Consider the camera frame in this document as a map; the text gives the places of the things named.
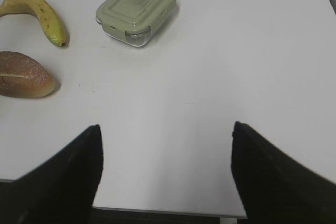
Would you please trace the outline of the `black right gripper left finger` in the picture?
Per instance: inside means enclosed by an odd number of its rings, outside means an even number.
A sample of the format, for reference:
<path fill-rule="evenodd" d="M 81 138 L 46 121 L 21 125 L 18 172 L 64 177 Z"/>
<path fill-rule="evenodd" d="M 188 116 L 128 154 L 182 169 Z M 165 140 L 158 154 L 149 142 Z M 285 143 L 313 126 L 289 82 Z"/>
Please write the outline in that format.
<path fill-rule="evenodd" d="M 1 183 L 1 223 L 88 223 L 103 171 L 99 125 L 53 157 Z"/>

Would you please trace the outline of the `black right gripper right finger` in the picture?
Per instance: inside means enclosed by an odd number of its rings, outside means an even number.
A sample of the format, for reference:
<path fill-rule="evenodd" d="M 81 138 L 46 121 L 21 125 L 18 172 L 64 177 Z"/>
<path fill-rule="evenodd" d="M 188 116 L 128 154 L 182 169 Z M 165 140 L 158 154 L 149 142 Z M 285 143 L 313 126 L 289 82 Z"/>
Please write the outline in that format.
<path fill-rule="evenodd" d="M 246 223 L 335 223 L 335 183 L 248 124 L 236 122 L 232 137 L 230 166 Z"/>

